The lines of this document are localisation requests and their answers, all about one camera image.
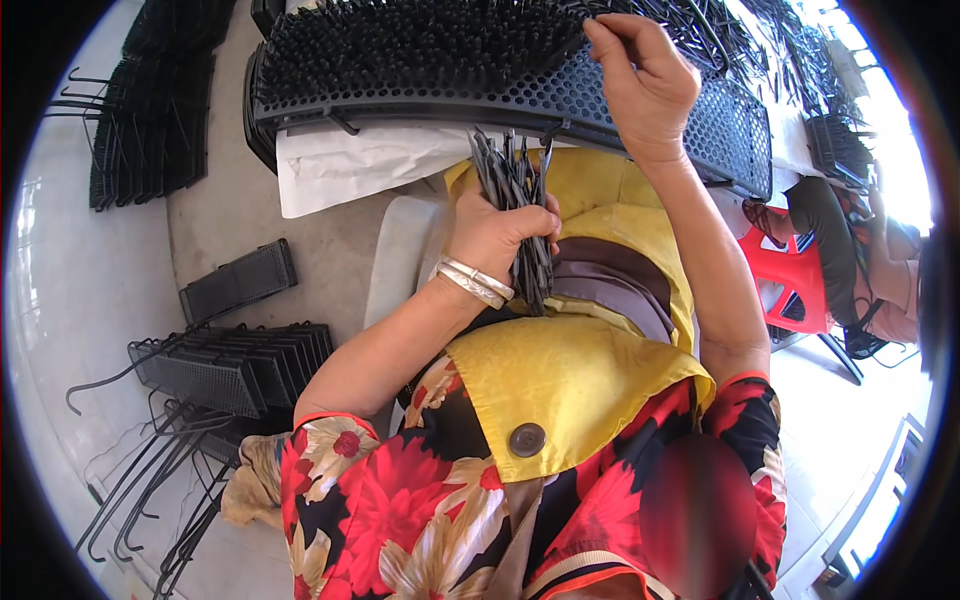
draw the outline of bracelet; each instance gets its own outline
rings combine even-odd
[[[484,275],[483,273],[480,273],[476,269],[468,267],[467,265],[460,262],[456,258],[451,258],[446,254],[441,254],[440,262],[446,263],[447,265],[453,267],[460,273],[481,283],[484,287],[494,290],[494,292],[502,296],[503,299],[506,300],[507,302],[514,299],[514,288],[510,287],[509,285],[504,285],[503,283],[500,283],[493,277],[489,275]]]
[[[437,265],[437,273],[442,273],[447,276],[451,281],[464,288],[475,297],[482,300],[487,306],[491,307],[493,310],[500,310],[503,307],[503,298],[499,294],[494,292],[488,287],[485,287],[481,283],[474,281],[468,276],[460,273],[453,267],[447,265],[446,263],[440,263]]]

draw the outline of floral blouse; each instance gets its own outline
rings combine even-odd
[[[693,431],[692,378],[651,397],[633,422],[576,468],[546,479],[523,578],[546,600],[635,572],[651,600],[674,595],[650,575],[638,508],[660,450]],[[363,420],[307,417],[284,447],[283,530],[296,600],[481,599],[511,539],[503,485],[468,393],[448,357],[420,380],[399,433]],[[786,534],[780,403],[760,373],[721,386],[703,432],[742,458],[756,495],[753,560],[776,582]],[[751,599],[740,579],[721,596]]]

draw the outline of button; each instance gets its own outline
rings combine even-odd
[[[510,451],[520,458],[529,458],[546,444],[546,432],[536,423],[523,423],[510,434]]]

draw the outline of yellow apron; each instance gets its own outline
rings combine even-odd
[[[530,151],[537,163],[539,151]],[[469,161],[444,175],[452,202],[476,181]],[[561,238],[595,237],[640,252],[670,283],[672,346],[645,339],[621,315],[593,302],[549,299],[549,314],[489,325],[447,353],[464,380],[505,483],[583,463],[625,427],[650,396],[695,378],[699,412],[716,385],[693,350],[693,296],[660,200],[626,158],[582,148],[554,150],[547,190],[557,197]],[[511,433],[533,422],[546,432],[537,455],[519,458]]]

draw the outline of seated worker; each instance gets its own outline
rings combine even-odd
[[[547,237],[557,296],[521,317],[488,309],[496,284],[441,273],[321,366],[280,467],[299,600],[674,598],[639,502],[660,452],[699,432],[746,467],[750,558],[776,583],[780,404],[750,269],[684,152],[699,73],[652,20],[584,29],[634,162],[555,150],[549,210],[499,212],[468,163],[447,173],[447,254],[509,285],[521,240]],[[365,419],[407,384],[400,431],[378,440]],[[742,570],[720,591],[756,597]]]
[[[749,202],[743,213],[779,248],[791,235],[813,231],[832,318],[881,340],[916,343],[920,232],[887,218],[875,183],[869,191],[874,217],[866,227],[848,225],[858,199],[826,180],[804,177],[784,194],[788,214]],[[857,244],[867,247],[865,269],[858,267]]]

